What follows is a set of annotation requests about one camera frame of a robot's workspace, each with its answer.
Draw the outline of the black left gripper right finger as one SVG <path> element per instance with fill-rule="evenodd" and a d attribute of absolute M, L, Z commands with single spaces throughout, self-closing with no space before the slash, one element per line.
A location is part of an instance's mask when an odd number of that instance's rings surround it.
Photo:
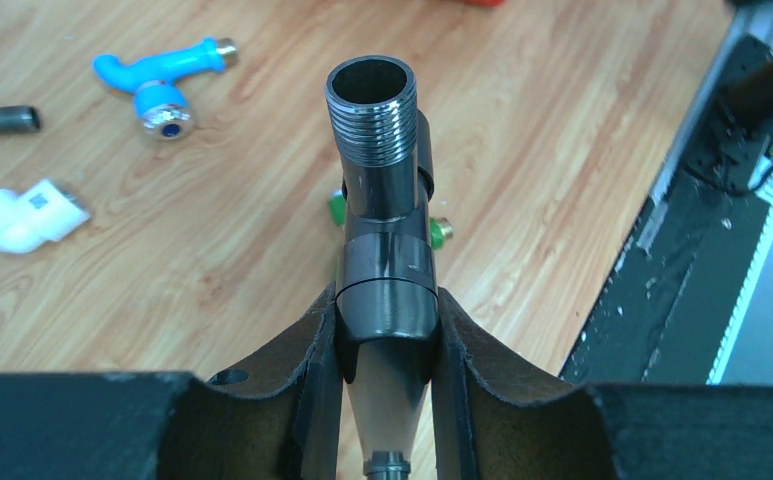
<path fill-rule="evenodd" d="M 773 387 L 573 385 L 446 290 L 432 377 L 441 479 L 773 479 Z"/>

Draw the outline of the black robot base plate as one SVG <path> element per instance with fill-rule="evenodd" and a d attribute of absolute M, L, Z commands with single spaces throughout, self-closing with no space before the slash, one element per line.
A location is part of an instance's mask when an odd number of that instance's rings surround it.
<path fill-rule="evenodd" d="M 729 8 L 569 382 L 752 382 L 752 354 L 773 365 L 773 1 Z"/>

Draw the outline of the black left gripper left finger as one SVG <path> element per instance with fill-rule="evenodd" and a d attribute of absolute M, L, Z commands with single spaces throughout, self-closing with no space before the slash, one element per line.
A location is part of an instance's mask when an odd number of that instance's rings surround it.
<path fill-rule="evenodd" d="M 208 380 L 0 373 L 0 479 L 334 478 L 334 295 Z"/>

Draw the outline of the white pvc elbow fitting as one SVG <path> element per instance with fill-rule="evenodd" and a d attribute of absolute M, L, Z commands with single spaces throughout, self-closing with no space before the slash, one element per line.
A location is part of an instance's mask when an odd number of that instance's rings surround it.
<path fill-rule="evenodd" d="M 78 197 L 49 179 L 22 194 L 0 189 L 0 253 L 23 255 L 57 243 L 91 217 Z"/>

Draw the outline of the black metal faucet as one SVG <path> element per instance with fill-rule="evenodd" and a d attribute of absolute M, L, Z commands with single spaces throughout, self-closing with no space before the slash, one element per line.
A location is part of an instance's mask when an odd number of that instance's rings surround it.
<path fill-rule="evenodd" d="M 415 74 L 397 58 L 341 63 L 325 97 L 346 201 L 335 294 L 338 365 L 365 477 L 406 479 L 438 329 L 429 135 Z"/>

